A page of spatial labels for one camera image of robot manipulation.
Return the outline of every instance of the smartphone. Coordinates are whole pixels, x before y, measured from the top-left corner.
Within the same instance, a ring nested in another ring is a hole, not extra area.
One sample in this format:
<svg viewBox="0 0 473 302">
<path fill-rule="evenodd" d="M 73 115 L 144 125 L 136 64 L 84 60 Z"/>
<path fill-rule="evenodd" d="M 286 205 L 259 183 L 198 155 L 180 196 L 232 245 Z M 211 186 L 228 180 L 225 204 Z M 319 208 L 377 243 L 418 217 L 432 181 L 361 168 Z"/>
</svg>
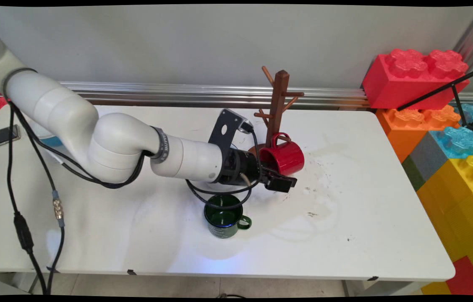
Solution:
<svg viewBox="0 0 473 302">
<path fill-rule="evenodd" d="M 9 127 L 0 129 L 0 145 L 4 145 L 8 143 L 8 130 Z M 12 126 L 12 140 L 19 140 L 20 139 L 20 128 L 18 125 Z"/>
</svg>

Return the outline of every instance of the red mug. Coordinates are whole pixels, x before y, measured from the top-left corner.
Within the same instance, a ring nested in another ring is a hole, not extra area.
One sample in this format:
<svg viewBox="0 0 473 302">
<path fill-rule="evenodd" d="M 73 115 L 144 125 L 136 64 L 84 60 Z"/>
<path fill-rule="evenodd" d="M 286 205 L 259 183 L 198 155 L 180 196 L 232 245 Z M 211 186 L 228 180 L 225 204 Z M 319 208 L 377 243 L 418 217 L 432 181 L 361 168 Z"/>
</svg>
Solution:
<svg viewBox="0 0 473 302">
<path fill-rule="evenodd" d="M 266 162 L 272 168 L 276 168 L 279 174 L 288 176 L 303 169 L 305 163 L 303 152 L 293 141 L 288 141 L 277 145 L 278 136 L 283 134 L 290 138 L 288 134 L 279 132 L 272 136 L 272 146 L 259 150 L 261 162 Z"/>
</svg>

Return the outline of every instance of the mug handle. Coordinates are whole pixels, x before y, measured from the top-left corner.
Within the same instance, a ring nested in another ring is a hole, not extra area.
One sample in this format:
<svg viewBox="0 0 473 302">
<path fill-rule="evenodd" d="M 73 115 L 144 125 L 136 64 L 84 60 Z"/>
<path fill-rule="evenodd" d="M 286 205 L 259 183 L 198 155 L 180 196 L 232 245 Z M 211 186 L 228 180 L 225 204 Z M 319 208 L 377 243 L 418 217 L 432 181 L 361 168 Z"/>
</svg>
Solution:
<svg viewBox="0 0 473 302">
<path fill-rule="evenodd" d="M 241 221 L 245 221 L 248 224 L 247 225 L 242 225 L 242 224 L 240 224 Z M 240 218 L 240 221 L 236 225 L 238 225 L 239 229 L 248 229 L 248 228 L 251 227 L 251 218 L 242 215 L 242 218 Z"/>
<path fill-rule="evenodd" d="M 288 136 L 288 134 L 286 134 L 285 132 L 277 132 L 276 134 L 272 135 L 272 147 L 277 147 L 277 137 L 281 134 L 283 134 L 287 138 L 290 138 L 290 136 Z"/>
</svg>

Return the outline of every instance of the white table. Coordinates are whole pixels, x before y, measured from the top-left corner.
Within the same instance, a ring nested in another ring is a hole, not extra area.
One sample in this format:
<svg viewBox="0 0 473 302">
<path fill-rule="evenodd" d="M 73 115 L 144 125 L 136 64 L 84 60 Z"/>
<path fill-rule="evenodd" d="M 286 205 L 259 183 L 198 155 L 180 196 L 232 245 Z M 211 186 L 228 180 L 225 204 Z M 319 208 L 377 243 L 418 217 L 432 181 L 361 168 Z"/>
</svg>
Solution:
<svg viewBox="0 0 473 302">
<path fill-rule="evenodd" d="M 123 112 L 170 135 L 208 141 L 221 109 L 97 107 Z M 235 109 L 266 128 L 254 110 Z M 0 111 L 0 128 L 9 110 Z M 77 178 L 43 152 L 65 212 L 61 273 L 195 275 L 379 281 L 363 294 L 400 294 L 455 275 L 436 231 L 375 115 L 364 111 L 284 113 L 282 131 L 306 163 L 290 193 L 258 185 L 244 204 L 252 227 L 213 237 L 203 206 L 184 180 L 156 176 L 146 161 L 135 182 L 117 190 Z M 13 188 L 41 266 L 56 253 L 59 231 L 51 189 L 25 130 L 14 142 Z M 252 146 L 237 132 L 234 144 Z M 0 146 L 0 271 L 32 271 L 14 231 L 6 185 L 8 148 Z"/>
</svg>

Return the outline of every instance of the floor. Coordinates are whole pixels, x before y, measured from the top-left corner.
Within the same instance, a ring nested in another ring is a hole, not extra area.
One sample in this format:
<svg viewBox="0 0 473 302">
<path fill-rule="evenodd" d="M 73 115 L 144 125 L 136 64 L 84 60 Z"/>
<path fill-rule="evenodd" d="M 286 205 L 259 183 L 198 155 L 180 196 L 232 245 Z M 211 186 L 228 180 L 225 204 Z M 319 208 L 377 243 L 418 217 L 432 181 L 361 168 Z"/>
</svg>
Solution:
<svg viewBox="0 0 473 302">
<path fill-rule="evenodd" d="M 12 276 L 0 273 L 0 281 L 9 283 Z M 38 281 L 31 293 L 42 294 Z M 73 296 L 215 298 L 223 293 L 246 298 L 345 297 L 342 281 L 332 280 L 57 273 L 52 285 L 52 294 Z"/>
</svg>

